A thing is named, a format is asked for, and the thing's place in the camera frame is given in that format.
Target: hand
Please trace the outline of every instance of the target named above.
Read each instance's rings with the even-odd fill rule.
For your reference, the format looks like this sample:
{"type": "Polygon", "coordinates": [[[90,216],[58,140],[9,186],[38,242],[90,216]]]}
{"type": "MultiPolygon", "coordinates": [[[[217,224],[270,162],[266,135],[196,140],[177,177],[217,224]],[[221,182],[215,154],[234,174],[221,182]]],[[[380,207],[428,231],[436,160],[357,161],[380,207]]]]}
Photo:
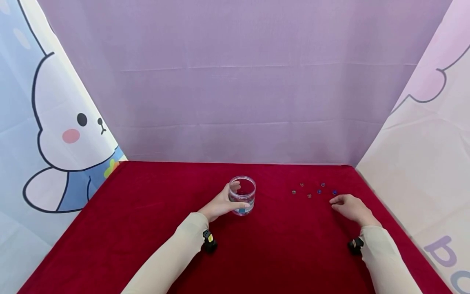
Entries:
{"type": "Polygon", "coordinates": [[[224,215],[232,210],[240,208],[249,208],[250,205],[246,202],[231,202],[228,199],[228,191],[237,191],[240,189],[240,182],[233,182],[232,186],[229,187],[229,184],[225,185],[225,188],[217,194],[217,196],[207,203],[203,208],[198,212],[204,214],[207,217],[209,222],[215,221],[219,216],[224,215]]]}
{"type": "Polygon", "coordinates": [[[372,211],[353,195],[338,195],[329,201],[331,208],[338,211],[347,219],[357,222],[363,226],[378,226],[382,224],[372,215],[372,211]]]}

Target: person's left hand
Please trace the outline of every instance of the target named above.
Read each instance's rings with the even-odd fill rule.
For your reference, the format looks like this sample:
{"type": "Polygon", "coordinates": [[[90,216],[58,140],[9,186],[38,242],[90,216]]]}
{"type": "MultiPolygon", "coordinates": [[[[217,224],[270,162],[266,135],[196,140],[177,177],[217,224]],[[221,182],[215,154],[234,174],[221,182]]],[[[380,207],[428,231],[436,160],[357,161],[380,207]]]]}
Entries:
{"type": "Polygon", "coordinates": [[[209,222],[213,222],[219,216],[224,215],[232,210],[250,207],[250,205],[246,202],[231,202],[228,199],[229,189],[232,191],[237,191],[240,189],[240,182],[233,182],[231,187],[229,184],[226,184],[222,192],[217,194],[214,199],[207,203],[198,212],[207,217],[209,222]]]}

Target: table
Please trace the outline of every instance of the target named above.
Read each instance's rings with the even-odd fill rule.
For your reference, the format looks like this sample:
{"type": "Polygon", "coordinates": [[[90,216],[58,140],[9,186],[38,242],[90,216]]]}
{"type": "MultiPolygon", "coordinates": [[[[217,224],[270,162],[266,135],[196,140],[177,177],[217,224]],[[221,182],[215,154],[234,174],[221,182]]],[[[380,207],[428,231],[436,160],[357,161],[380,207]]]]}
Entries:
{"type": "Polygon", "coordinates": [[[331,209],[333,190],[373,211],[425,294],[451,293],[353,167],[161,162],[122,163],[19,293],[120,293],[236,175],[256,181],[252,213],[211,223],[217,251],[199,253],[169,293],[373,293],[361,257],[346,246],[360,229],[331,209]]]}

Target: pink cheek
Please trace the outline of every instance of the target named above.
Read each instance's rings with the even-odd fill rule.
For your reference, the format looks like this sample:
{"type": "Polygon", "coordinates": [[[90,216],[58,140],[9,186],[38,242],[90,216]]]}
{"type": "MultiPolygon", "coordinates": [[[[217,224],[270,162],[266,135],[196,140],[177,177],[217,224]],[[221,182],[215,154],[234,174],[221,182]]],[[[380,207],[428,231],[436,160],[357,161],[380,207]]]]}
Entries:
{"type": "Polygon", "coordinates": [[[62,134],[62,140],[68,144],[75,143],[80,139],[80,132],[74,128],[66,130],[62,134]]]}

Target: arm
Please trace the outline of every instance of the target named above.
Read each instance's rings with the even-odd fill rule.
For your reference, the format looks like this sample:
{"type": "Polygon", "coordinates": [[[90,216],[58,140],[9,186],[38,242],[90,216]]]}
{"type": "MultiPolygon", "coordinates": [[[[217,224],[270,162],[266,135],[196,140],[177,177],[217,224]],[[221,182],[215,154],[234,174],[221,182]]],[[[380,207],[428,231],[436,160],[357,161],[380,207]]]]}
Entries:
{"type": "Polygon", "coordinates": [[[209,228],[201,213],[191,213],[137,271],[122,294],[164,294],[201,251],[203,232],[209,228]]]}
{"type": "Polygon", "coordinates": [[[334,210],[361,226],[360,237],[364,241],[362,260],[369,269],[377,294],[422,294],[390,234],[362,200],[353,195],[339,195],[330,200],[330,204],[334,210]]]}
{"type": "Polygon", "coordinates": [[[233,182],[232,187],[225,185],[224,190],[199,212],[191,213],[173,236],[142,265],[121,294],[165,294],[201,251],[203,232],[209,228],[209,221],[234,209],[249,206],[247,203],[228,200],[228,190],[239,188],[239,182],[233,182]]]}
{"type": "Polygon", "coordinates": [[[362,260],[369,269],[377,294],[422,293],[387,230],[364,226],[360,237],[364,241],[362,260]]]}

